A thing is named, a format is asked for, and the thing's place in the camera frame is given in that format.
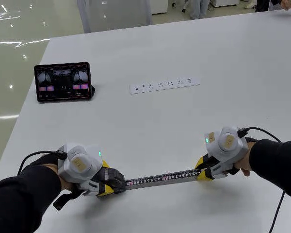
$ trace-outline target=power outlet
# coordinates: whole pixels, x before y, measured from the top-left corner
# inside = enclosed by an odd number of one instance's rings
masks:
[[[195,86],[199,85],[199,81],[196,78],[178,78],[176,80],[160,81],[157,83],[143,83],[130,85],[130,93],[138,94],[151,91],[167,90],[179,87]]]

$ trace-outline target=black cable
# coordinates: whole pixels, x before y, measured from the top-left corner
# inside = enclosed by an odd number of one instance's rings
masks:
[[[21,173],[21,171],[23,169],[23,166],[24,166],[24,163],[26,162],[26,160],[29,159],[30,157],[34,156],[34,155],[37,155],[37,154],[54,154],[54,155],[58,155],[58,152],[57,151],[49,151],[49,150],[41,150],[41,151],[37,151],[35,153],[31,153],[30,155],[27,155],[23,159],[23,161],[21,162],[17,175],[19,175]]]
[[[238,130],[238,132],[237,132],[238,133],[238,136],[240,138],[244,137],[248,133],[249,130],[262,131],[262,132],[266,133],[267,135],[271,136],[277,142],[281,142],[277,137],[275,137],[274,135],[272,135],[270,132],[268,132],[268,131],[266,131],[264,129],[258,128],[258,127],[242,128],[242,129]],[[275,216],[273,218],[273,222],[271,224],[271,227],[270,227],[270,230],[268,231],[268,233],[272,233],[272,231],[273,231],[273,228],[275,226],[275,223],[276,223],[276,220],[277,220],[277,216],[278,216],[278,213],[279,213],[279,210],[280,210],[280,207],[281,207],[281,203],[282,203],[284,197],[285,197],[285,191],[282,191],[281,198],[279,200],[279,203],[278,203],[278,206],[277,206],[277,209],[276,209],[276,212],[275,212]]]
[[[273,134],[271,134],[270,132],[264,130],[264,129],[261,129],[261,128],[258,128],[258,127],[249,127],[249,128],[246,128],[247,131],[249,130],[259,130],[259,131],[262,131],[264,133],[266,133],[267,135],[271,136],[273,139],[275,139],[277,142],[281,142],[277,137],[275,137]]]

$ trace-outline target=metal ruler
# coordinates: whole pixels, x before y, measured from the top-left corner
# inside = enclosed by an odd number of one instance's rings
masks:
[[[200,169],[192,169],[186,171],[166,173],[157,176],[148,176],[137,179],[125,180],[126,190],[153,187],[172,183],[196,181],[197,176],[200,174],[200,172],[201,172]]]

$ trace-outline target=black sleeve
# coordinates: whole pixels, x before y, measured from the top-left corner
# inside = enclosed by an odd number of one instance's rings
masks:
[[[0,233],[34,232],[60,191],[58,175],[45,166],[27,167],[0,181]]]
[[[259,176],[291,196],[291,141],[258,141],[250,151],[249,163]]]
[[[281,0],[271,0],[272,4],[275,6],[279,3],[281,3]]]

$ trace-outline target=floor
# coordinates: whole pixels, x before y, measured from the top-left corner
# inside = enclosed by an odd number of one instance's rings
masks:
[[[177,4],[175,8],[172,7],[173,0],[168,1],[168,13],[165,14],[155,14],[152,17],[153,24],[170,23],[190,20],[189,12],[183,13],[181,11],[183,4]],[[245,9],[248,3],[245,1],[240,1],[238,5],[234,6],[222,6],[214,8],[209,4],[207,15],[204,18],[220,17],[220,16],[231,16],[238,14],[252,13],[254,9]]]
[[[207,17],[253,12],[245,4],[211,7]],[[169,6],[167,14],[153,16],[154,24],[189,20],[180,5]],[[49,38],[79,33],[83,27],[75,0],[0,0],[0,158]]]

